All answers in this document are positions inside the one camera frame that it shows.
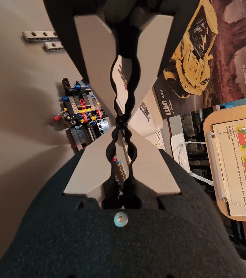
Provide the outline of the small black lego piece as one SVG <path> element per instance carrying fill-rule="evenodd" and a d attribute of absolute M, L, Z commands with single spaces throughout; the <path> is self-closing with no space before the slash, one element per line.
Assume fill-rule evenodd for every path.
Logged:
<path fill-rule="evenodd" d="M 127 127 L 127 120 L 124 115 L 119 115 L 116 118 L 116 124 L 120 130 L 124 130 Z"/>

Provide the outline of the white folding stand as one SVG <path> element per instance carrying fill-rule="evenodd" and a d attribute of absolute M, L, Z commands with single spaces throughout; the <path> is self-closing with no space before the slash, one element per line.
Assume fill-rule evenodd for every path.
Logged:
<path fill-rule="evenodd" d="M 190 176 L 213 186 L 213 181 L 206 179 L 204 177 L 198 176 L 193 173 L 189 166 L 188 154 L 186 146 L 188 144 L 206 144 L 205 141 L 201 142 L 191 142 L 185 141 L 183 134 L 177 134 L 171 137 L 171 148 L 174 160 L 187 172 Z"/>

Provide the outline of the short light grey lego beam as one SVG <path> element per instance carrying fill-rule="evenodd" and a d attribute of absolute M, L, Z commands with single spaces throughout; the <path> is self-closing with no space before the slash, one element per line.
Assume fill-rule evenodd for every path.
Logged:
<path fill-rule="evenodd" d="M 60 41 L 45 42 L 43 44 L 43 47 L 44 47 L 46 52 L 57 52 L 57 51 L 65 50 Z"/>

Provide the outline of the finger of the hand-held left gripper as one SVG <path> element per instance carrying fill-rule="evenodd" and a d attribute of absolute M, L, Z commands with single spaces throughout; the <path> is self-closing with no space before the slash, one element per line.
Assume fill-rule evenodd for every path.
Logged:
<path fill-rule="evenodd" d="M 97 15 L 75 16 L 74 21 L 90 88 L 110 121 L 115 122 L 116 93 L 111 84 L 111 68 L 117 58 L 115 37 Z"/>
<path fill-rule="evenodd" d="M 124 121 L 129 122 L 157 80 L 174 16 L 133 14 L 130 27 L 134 34 L 134 58 L 128 82 Z"/>

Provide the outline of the wooden instruction board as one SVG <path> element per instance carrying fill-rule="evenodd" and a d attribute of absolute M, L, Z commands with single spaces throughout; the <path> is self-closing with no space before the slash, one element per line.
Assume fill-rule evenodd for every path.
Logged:
<path fill-rule="evenodd" d="M 210 114 L 204 135 L 218 207 L 246 222 L 246 105 Z"/>

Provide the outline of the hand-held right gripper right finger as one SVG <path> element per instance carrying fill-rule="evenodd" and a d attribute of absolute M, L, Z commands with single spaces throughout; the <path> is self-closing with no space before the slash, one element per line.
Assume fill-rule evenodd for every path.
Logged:
<path fill-rule="evenodd" d="M 125 127 L 125 145 L 129 175 L 124 183 L 124 196 L 145 201 L 177 195 L 180 188 L 159 149 L 131 127 Z"/>

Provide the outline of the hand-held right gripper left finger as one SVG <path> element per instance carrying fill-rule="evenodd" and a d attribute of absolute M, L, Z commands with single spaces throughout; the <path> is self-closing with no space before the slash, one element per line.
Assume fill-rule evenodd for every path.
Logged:
<path fill-rule="evenodd" d="M 116 154 L 117 128 L 111 127 L 87 146 L 73 171 L 63 193 L 67 196 L 94 198 L 99 203 L 104 199 L 118 198 L 113 158 Z"/>

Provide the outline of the lego chassis assembly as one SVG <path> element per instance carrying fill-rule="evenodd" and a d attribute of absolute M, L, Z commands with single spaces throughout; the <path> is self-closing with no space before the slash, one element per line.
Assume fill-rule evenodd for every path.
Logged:
<path fill-rule="evenodd" d="M 77 81 L 74 86 L 71 86 L 69 80 L 63 78 L 62 86 L 64 89 L 64 95 L 62 95 L 61 98 L 63 110 L 53 117 L 50 121 L 50 125 L 58 122 L 63 122 L 65 124 L 73 139 L 74 148 L 77 149 L 78 153 L 81 153 L 78 157 L 80 160 L 83 150 L 107 132 L 111 128 L 111 125 L 107 122 L 107 114 L 91 92 L 91 88 L 87 83 Z M 121 172 L 118 166 L 119 159 L 117 158 L 116 143 L 119 137 L 119 128 L 116 128 L 116 154 L 114 155 L 112 165 L 114 168 L 115 180 L 118 184 L 118 198 L 108 201 L 118 201 L 122 198 L 122 188 L 125 182 L 120 176 Z M 58 189 L 60 195 L 64 195 L 63 191 L 75 170 L 75 168 L 72 168 L 70 174 L 71 169 L 67 167 L 67 165 L 65 165 L 65 167 L 64 169 L 60 169 L 53 177 L 53 179 L 55 179 L 54 189 Z"/>

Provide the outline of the lego set box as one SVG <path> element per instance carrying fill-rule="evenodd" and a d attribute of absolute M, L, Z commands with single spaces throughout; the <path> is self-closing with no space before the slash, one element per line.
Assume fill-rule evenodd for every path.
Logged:
<path fill-rule="evenodd" d="M 182 40 L 154 84 L 163 119 L 246 99 L 246 0 L 195 2 Z"/>

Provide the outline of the lego instruction booklet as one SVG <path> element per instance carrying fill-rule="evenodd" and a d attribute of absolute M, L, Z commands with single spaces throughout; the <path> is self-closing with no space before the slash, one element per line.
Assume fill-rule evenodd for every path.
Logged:
<path fill-rule="evenodd" d="M 122 58 L 120 55 L 114 65 L 112 78 L 117 89 L 117 105 L 121 112 L 125 112 L 125 103 L 128 98 L 127 83 L 130 74 L 127 73 L 130 61 Z M 154 96 L 153 88 L 151 88 L 139 105 L 137 111 L 133 114 L 129 122 L 130 127 L 154 144 L 158 149 L 165 150 L 161 129 L 163 128 L 163 120 Z"/>

